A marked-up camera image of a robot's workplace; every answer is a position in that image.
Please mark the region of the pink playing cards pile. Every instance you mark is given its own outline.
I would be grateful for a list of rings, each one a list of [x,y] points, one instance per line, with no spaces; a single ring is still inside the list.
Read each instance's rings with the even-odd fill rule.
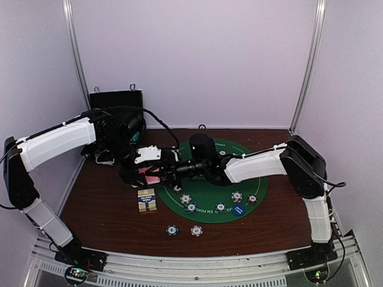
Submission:
[[[152,170],[152,167],[141,167],[138,169],[139,176],[144,178],[147,185],[158,184],[160,182],[160,178],[156,175],[149,175],[150,172],[158,172],[159,169]]]

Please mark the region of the blue beige chip mat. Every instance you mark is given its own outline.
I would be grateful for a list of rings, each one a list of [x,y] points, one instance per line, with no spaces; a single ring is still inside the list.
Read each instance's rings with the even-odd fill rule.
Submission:
[[[192,197],[190,194],[183,194],[180,197],[180,201],[182,204],[189,204],[192,201]]]
[[[243,199],[243,195],[240,192],[233,192],[231,194],[231,199],[235,203],[240,203],[242,201],[242,199]]]

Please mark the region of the blue green chip mat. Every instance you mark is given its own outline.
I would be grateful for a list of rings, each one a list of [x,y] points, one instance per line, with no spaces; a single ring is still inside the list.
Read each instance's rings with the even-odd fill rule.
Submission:
[[[224,212],[226,210],[226,205],[224,203],[217,203],[215,209],[217,212]]]
[[[197,205],[195,203],[188,203],[185,205],[185,211],[187,213],[194,213],[197,210]]]

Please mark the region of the blue small blind button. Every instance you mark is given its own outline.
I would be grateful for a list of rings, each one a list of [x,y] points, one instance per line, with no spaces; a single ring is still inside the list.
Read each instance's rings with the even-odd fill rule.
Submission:
[[[241,204],[235,204],[233,207],[232,207],[232,213],[235,215],[235,216],[244,216],[245,213],[246,213],[246,210],[245,210],[245,207]]]

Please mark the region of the blue beige 10 chip stack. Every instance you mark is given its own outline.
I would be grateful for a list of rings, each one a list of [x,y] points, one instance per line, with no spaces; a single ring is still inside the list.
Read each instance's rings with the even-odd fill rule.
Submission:
[[[190,233],[194,237],[199,237],[199,236],[201,236],[203,234],[203,228],[201,226],[199,226],[199,225],[194,225],[190,229]]]

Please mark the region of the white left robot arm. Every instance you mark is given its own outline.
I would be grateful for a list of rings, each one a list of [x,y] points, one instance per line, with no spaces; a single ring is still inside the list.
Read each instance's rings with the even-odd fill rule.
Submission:
[[[72,149],[96,144],[120,163],[122,180],[147,187],[148,182],[139,171],[142,163],[157,161],[174,166],[179,159],[178,145],[164,149],[155,146],[137,149],[132,145],[133,135],[145,126],[144,108],[116,106],[115,110],[127,110],[130,117],[113,115],[112,108],[96,108],[26,138],[9,137],[4,142],[1,162],[9,208],[25,213],[72,265],[81,265],[89,256],[78,237],[41,199],[29,175],[31,171]]]

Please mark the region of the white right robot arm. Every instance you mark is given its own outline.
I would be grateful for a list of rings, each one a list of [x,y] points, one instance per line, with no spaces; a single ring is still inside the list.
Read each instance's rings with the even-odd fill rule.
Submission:
[[[250,154],[220,154],[215,142],[206,134],[190,138],[192,156],[182,160],[176,148],[164,148],[160,160],[160,179],[175,190],[183,178],[203,176],[207,182],[229,186],[265,176],[285,175],[295,192],[303,198],[311,225],[311,247],[307,259],[319,264],[333,252],[333,223],[330,213],[330,193],[346,182],[333,183],[327,179],[326,162],[306,141],[293,136],[286,143]]]

